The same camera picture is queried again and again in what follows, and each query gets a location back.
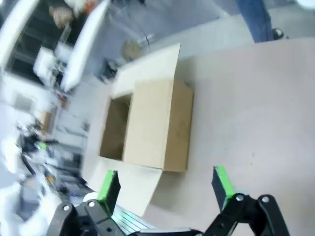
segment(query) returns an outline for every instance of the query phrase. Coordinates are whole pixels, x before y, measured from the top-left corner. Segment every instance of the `open cardboard box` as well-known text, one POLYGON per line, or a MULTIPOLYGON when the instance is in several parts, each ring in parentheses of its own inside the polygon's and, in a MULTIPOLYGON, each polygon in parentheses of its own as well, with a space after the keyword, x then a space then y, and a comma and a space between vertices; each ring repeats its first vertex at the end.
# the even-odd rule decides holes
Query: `open cardboard box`
POLYGON ((99 191, 117 170, 117 204, 142 216, 162 171, 184 172, 193 92, 174 79, 180 45, 160 50, 119 70, 99 88, 82 176, 99 191))

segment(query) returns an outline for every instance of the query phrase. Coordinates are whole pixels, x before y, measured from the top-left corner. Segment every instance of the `shoe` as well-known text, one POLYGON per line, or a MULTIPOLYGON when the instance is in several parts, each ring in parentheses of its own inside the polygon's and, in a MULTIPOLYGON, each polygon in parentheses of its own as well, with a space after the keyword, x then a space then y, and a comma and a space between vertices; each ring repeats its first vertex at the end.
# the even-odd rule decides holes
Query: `shoe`
POLYGON ((272 29, 272 35, 274 40, 278 40, 284 37, 284 32, 279 28, 274 28, 272 29))

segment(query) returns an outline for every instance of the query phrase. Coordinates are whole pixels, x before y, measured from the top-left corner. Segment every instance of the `wire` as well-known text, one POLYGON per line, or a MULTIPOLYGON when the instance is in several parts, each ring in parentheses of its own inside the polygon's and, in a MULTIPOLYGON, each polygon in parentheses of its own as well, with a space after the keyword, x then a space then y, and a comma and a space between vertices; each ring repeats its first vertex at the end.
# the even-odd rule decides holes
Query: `wire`
POLYGON ((36 175, 35 170, 31 167, 27 158, 23 154, 21 155, 21 159, 22 159, 24 165, 26 166, 26 168, 28 169, 28 171, 32 174, 32 176, 36 175))
POLYGON ((138 28, 141 30, 141 32, 142 32, 142 33, 144 34, 144 36, 146 37, 146 40, 147 40, 147 43, 148 43, 149 52, 151 52, 150 43, 149 43, 147 34, 144 32, 143 28, 142 28, 142 27, 140 26, 140 24, 136 21, 136 19, 134 19, 134 18, 131 16, 130 12, 128 11, 128 7, 126 7, 126 12, 127 12, 128 17, 129 17, 132 21, 134 21, 134 23, 138 26, 138 28))

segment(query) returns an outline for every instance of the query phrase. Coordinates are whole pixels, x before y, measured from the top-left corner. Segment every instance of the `box opening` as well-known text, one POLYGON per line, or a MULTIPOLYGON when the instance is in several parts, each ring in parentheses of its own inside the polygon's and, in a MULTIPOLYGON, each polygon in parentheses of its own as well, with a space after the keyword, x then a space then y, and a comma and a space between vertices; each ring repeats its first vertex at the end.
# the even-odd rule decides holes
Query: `box opening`
POLYGON ((131 94, 111 99, 99 156, 122 160, 131 94))

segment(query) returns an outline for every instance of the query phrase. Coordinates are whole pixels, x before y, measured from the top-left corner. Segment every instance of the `white cloth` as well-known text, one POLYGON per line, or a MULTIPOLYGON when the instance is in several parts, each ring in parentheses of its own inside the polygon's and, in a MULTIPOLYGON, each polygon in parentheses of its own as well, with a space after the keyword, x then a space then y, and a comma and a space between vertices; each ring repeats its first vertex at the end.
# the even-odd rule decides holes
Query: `white cloth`
POLYGON ((20 204, 21 185, 0 189, 0 234, 2 236, 44 236, 55 211, 62 203, 59 196, 47 192, 39 207, 26 222, 16 214, 20 204))
POLYGON ((85 3, 87 2, 87 0, 64 0, 64 1, 65 3, 67 3, 68 6, 70 6, 73 9, 74 14, 76 16, 78 16, 79 13, 83 12, 85 3))

